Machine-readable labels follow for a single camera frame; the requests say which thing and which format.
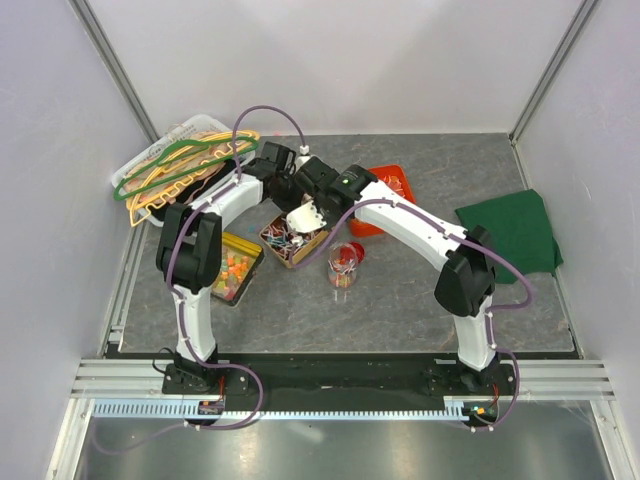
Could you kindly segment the red jar lid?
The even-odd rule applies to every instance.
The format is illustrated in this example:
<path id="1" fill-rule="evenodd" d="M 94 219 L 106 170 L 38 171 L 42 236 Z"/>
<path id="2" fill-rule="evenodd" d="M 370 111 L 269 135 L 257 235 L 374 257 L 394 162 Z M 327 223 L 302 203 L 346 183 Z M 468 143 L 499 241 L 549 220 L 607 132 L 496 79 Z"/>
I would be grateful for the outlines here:
<path id="1" fill-rule="evenodd" d="M 363 259 L 365 258 L 365 249 L 364 247 L 355 241 L 351 241 L 349 242 L 349 245 L 353 248 L 353 250 L 356 252 L 356 257 L 359 263 L 361 263 L 363 261 Z"/>

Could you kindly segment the clear plastic jar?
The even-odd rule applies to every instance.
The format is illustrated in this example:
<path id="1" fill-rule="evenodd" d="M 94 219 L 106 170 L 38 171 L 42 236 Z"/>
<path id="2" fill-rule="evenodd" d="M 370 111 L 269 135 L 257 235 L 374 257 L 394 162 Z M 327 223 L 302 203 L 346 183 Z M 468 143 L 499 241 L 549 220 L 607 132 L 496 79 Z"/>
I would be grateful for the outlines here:
<path id="1" fill-rule="evenodd" d="M 351 243 L 335 243 L 330 248 L 327 263 L 327 275 L 333 288 L 334 300 L 336 303 L 344 301 L 345 294 L 357 279 L 360 264 L 358 251 Z"/>

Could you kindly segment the gold tin lollipops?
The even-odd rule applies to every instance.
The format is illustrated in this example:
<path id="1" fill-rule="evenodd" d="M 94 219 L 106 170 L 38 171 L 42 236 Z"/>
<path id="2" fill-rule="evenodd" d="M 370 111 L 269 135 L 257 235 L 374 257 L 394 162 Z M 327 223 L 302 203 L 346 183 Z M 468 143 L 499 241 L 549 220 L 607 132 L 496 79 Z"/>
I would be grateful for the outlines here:
<path id="1" fill-rule="evenodd" d="M 320 254 L 328 237 L 329 232 L 323 229 L 311 233 L 293 230 L 284 213 L 276 216 L 259 231 L 259 238 L 265 244 L 265 249 L 289 269 L 309 264 Z"/>

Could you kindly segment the gold square tin star candies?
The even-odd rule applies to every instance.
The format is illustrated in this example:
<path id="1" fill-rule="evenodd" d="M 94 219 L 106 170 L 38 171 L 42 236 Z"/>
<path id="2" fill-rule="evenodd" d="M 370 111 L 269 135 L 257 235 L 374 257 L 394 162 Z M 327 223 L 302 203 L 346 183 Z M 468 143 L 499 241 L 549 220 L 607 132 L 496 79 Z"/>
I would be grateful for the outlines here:
<path id="1" fill-rule="evenodd" d="M 222 258 L 219 274 L 211 294 L 229 306 L 235 306 L 264 259 L 261 246 L 237 235 L 222 234 Z"/>

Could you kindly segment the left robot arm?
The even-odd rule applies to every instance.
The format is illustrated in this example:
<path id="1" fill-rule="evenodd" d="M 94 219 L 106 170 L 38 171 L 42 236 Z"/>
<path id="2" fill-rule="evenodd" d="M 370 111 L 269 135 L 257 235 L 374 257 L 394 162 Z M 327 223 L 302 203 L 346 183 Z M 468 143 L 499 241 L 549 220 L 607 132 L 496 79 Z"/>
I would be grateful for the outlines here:
<path id="1" fill-rule="evenodd" d="M 167 210 L 156 253 L 156 267 L 174 300 L 179 340 L 175 369 L 198 393 L 219 382 L 217 342 L 211 326 L 211 288 L 222 266 L 224 229 L 245 211 L 272 200 L 288 212 L 301 203 L 295 186 L 294 150 L 266 142 L 241 172 L 190 204 Z"/>

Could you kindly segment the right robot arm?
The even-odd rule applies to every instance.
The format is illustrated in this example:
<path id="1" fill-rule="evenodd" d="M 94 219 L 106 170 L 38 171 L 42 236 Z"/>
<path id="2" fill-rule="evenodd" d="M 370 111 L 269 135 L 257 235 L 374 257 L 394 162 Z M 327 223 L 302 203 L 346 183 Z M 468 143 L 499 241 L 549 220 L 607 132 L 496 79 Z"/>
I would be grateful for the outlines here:
<path id="1" fill-rule="evenodd" d="M 486 315 L 495 291 L 495 261 L 488 255 L 491 236 L 469 232 L 429 214 L 395 193 L 358 165 L 338 172 L 316 156 L 295 161 L 294 183 L 310 200 L 287 215 L 300 233 L 338 228 L 355 218 L 410 247 L 439 272 L 434 297 L 454 317 L 458 340 L 458 381 L 467 392 L 483 392 L 494 381 L 495 347 Z"/>

